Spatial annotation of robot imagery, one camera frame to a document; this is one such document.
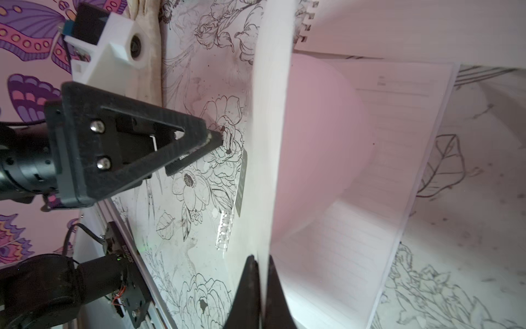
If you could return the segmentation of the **white spiral notebook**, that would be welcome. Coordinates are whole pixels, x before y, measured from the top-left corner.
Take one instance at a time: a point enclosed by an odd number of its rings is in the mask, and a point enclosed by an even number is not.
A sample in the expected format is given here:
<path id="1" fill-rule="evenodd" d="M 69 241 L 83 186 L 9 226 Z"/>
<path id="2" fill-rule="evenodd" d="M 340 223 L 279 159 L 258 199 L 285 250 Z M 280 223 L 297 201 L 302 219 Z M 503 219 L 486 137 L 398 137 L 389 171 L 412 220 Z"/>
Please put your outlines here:
<path id="1" fill-rule="evenodd" d="M 525 68 L 524 1 L 313 1 L 296 50 Z"/>

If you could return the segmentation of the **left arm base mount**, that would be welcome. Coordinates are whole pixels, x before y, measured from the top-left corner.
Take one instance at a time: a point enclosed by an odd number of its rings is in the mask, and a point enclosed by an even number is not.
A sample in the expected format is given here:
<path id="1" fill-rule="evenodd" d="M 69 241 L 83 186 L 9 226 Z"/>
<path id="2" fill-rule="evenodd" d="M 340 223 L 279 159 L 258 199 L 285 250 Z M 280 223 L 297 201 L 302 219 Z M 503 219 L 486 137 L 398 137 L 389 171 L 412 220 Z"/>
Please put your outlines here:
<path id="1" fill-rule="evenodd" d="M 112 305 L 130 318 L 134 328 L 140 328 L 147 319 L 152 295 L 116 222 L 108 224 L 104 240 L 105 253 L 112 260 L 110 264 L 119 270 L 119 275 L 113 275 L 119 284 L 113 289 Z"/>

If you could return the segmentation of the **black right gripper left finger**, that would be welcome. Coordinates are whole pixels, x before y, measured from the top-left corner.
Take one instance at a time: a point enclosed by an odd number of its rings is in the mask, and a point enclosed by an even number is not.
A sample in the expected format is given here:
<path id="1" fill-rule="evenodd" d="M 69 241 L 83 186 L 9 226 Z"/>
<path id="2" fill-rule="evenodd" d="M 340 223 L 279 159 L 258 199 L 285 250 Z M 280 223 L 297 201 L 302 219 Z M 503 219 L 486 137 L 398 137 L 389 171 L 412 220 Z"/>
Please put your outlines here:
<path id="1" fill-rule="evenodd" d="M 258 262 L 249 256 L 223 329 L 258 329 L 260 327 L 261 299 Z"/>

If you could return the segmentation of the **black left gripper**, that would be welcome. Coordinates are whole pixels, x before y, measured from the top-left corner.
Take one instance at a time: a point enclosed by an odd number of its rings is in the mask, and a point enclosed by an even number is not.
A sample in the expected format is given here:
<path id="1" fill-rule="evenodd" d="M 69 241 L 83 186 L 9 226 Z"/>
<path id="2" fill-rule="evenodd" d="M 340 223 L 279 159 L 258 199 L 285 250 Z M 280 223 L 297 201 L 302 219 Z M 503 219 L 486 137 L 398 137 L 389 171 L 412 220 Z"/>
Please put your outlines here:
<path id="1" fill-rule="evenodd" d="M 45 123 L 1 125 L 1 200 L 54 194 L 62 208 L 85 208 L 210 152 L 199 117 L 66 82 L 60 100 L 45 104 Z"/>

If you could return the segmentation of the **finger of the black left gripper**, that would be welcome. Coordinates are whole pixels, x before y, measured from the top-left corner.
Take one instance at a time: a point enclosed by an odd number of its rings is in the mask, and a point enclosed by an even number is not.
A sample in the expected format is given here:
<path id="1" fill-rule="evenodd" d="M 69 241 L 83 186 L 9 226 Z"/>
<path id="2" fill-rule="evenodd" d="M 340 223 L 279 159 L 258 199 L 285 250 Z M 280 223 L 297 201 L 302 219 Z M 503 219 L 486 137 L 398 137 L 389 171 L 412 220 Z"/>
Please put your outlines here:
<path id="1" fill-rule="evenodd" d="M 187 166 L 193 164 L 222 145 L 223 135 L 220 132 L 209 130 L 206 142 L 203 145 L 190 150 L 186 154 L 178 156 L 173 162 L 167 164 L 164 167 L 165 174 L 167 176 L 177 174 Z"/>

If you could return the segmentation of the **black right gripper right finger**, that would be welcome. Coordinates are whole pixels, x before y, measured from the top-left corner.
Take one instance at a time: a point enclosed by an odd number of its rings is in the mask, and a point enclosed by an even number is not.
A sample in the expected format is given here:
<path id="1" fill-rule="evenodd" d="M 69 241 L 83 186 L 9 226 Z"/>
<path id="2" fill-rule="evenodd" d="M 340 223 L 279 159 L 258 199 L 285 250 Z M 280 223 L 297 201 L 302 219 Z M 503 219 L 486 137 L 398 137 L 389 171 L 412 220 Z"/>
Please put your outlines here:
<path id="1" fill-rule="evenodd" d="M 267 298 L 262 327 L 265 329 L 297 329 L 272 256 L 269 256 Z"/>

